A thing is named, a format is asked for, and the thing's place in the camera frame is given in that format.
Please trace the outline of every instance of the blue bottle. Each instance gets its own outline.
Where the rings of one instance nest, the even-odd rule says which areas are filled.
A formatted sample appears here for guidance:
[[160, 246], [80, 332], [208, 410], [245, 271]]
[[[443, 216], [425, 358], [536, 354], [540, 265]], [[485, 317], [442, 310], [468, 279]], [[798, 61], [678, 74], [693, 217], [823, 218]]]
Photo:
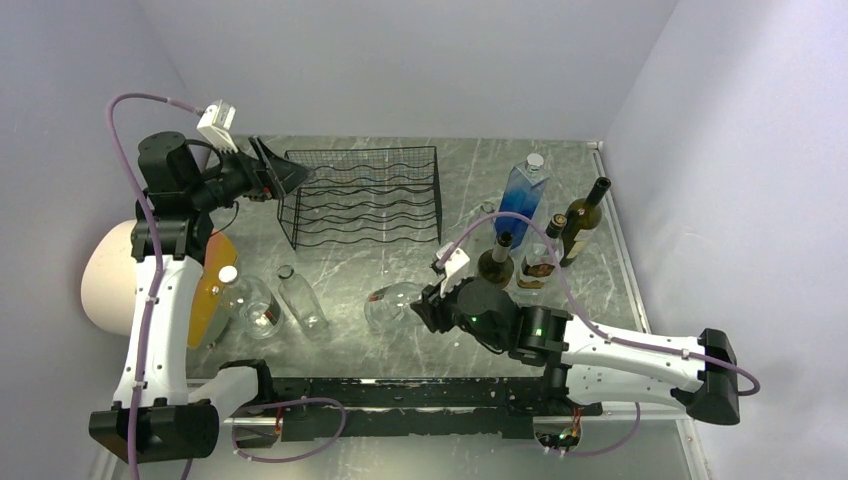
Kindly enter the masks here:
[[[515, 212], [533, 218], [548, 180], [548, 172], [542, 168], [544, 165], [545, 159], [541, 155], [531, 153], [526, 161], [512, 167], [499, 212]], [[524, 240], [527, 224], [515, 218], [498, 218], [495, 231], [498, 236], [505, 231], [511, 232], [512, 248], [515, 249]]]

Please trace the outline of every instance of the black wire rack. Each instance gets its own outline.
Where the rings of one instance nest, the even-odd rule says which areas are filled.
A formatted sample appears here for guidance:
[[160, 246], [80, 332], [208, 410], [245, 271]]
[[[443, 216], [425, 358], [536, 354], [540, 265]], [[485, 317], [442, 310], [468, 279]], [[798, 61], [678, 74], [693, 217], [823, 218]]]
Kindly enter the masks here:
[[312, 175], [281, 200], [277, 220], [292, 248], [363, 241], [442, 241], [436, 147], [288, 150]]

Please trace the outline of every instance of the glass bottle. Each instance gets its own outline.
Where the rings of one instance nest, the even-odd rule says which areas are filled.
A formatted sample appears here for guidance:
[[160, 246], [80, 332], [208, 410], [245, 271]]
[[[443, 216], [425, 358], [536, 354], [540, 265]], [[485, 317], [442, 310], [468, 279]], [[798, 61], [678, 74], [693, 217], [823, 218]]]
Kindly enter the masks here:
[[218, 280], [225, 285], [221, 305], [248, 335], [262, 339], [277, 333], [286, 317], [265, 282], [232, 265], [218, 271]]
[[548, 227], [545, 229], [545, 236], [548, 237], [554, 247], [555, 255], [553, 257], [548, 252], [541, 236], [535, 230], [530, 232], [530, 240], [524, 248], [521, 267], [515, 274], [516, 284], [520, 288], [540, 289], [545, 286], [554, 271], [554, 265], [562, 260], [561, 235], [563, 227], [565, 227], [565, 215], [558, 213], [551, 218]]
[[365, 320], [375, 332], [387, 332], [423, 325], [409, 304], [421, 298], [423, 285], [400, 282], [383, 287], [365, 300]]
[[[527, 160], [512, 167], [498, 211], [520, 213], [532, 219], [548, 180], [548, 172], [544, 166], [545, 159], [538, 153], [531, 153], [527, 155]], [[512, 233], [512, 248], [516, 248], [524, 240], [527, 224], [515, 218], [498, 218], [495, 221], [495, 230], [498, 235], [503, 232]]]
[[494, 248], [484, 252], [477, 260], [477, 276], [498, 288], [509, 285], [512, 272], [515, 270], [515, 264], [509, 256], [510, 247], [512, 247], [512, 233], [501, 233]]
[[[492, 202], [483, 202], [474, 209], [474, 216], [471, 221], [465, 226], [470, 227], [472, 224], [485, 217], [495, 213], [495, 204]], [[495, 243], [495, 220], [491, 219], [479, 227], [475, 228], [462, 242], [460, 247], [468, 255], [468, 258], [479, 258], [480, 254], [491, 248]]]
[[295, 273], [291, 265], [277, 269], [277, 278], [280, 279], [277, 291], [300, 324], [304, 335], [311, 340], [329, 340], [330, 322], [324, 316], [324, 310], [309, 282]]
[[562, 231], [565, 255], [559, 262], [561, 266], [567, 267], [574, 262], [577, 254], [586, 247], [589, 239], [592, 238], [592, 233], [601, 224], [601, 219], [604, 217], [601, 200], [611, 185], [609, 178], [598, 177], [586, 198], [578, 198], [568, 206], [565, 212], [568, 224]]

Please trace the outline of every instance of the marble tabletop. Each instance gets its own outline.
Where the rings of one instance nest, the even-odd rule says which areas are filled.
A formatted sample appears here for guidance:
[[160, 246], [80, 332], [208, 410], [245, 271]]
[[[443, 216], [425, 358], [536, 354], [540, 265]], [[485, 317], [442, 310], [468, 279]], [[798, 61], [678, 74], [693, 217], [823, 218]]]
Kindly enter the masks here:
[[[584, 142], [452, 139], [268, 137], [268, 147], [282, 156], [286, 150], [359, 149], [433, 145], [438, 152], [442, 197], [443, 243], [456, 238], [467, 226], [477, 206], [497, 205], [510, 168], [529, 153], [539, 153], [550, 169], [543, 208], [548, 217], [563, 212], [575, 198], [585, 196], [599, 175], [599, 166]], [[623, 240], [609, 196], [604, 201], [605, 221], [591, 244], [567, 270], [575, 298], [592, 320], [610, 326], [643, 330], [638, 294], [625, 268]], [[232, 211], [213, 213], [217, 226], [232, 218]], [[506, 355], [494, 355], [458, 329], [432, 334], [423, 325], [375, 334], [368, 329], [363, 306], [367, 296], [400, 281], [435, 283], [430, 270], [438, 242], [355, 245], [327, 243], [317, 247], [289, 245], [276, 220], [276, 203], [241, 202], [236, 221], [226, 230], [239, 254], [243, 272], [262, 278], [276, 291], [276, 269], [294, 266], [313, 286], [332, 324], [332, 339], [315, 343], [300, 331], [293, 317], [271, 338], [254, 340], [232, 322], [213, 348], [189, 350], [190, 378], [211, 378], [227, 361], [265, 359], [275, 377], [468, 377], [537, 376], [541, 369], [521, 365]], [[569, 310], [555, 282], [535, 296], [520, 295], [514, 280], [507, 288], [525, 304]]]

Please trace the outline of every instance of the wine bottle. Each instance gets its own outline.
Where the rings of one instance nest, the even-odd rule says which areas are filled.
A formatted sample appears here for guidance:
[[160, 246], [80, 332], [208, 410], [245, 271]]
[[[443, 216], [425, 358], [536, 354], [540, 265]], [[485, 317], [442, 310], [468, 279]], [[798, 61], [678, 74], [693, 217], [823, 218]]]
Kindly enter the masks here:
[[503, 232], [494, 248], [483, 252], [477, 260], [477, 276], [495, 284], [498, 288], [509, 285], [515, 264], [509, 257], [512, 248], [512, 233]]
[[554, 256], [548, 252], [541, 236], [535, 230], [531, 232], [530, 242], [524, 250], [521, 268], [515, 275], [515, 281], [520, 288], [539, 289], [545, 286], [554, 271], [554, 265], [562, 260], [564, 255], [561, 237], [563, 227], [565, 227], [565, 215], [558, 213], [551, 218], [548, 228], [545, 229], [545, 235], [554, 247]]
[[559, 262], [561, 266], [567, 267], [574, 262], [577, 255], [589, 243], [595, 228], [601, 224], [604, 213], [600, 203], [611, 185], [609, 178], [598, 177], [586, 198], [578, 198], [568, 206], [565, 213], [567, 223], [562, 231], [565, 255]]

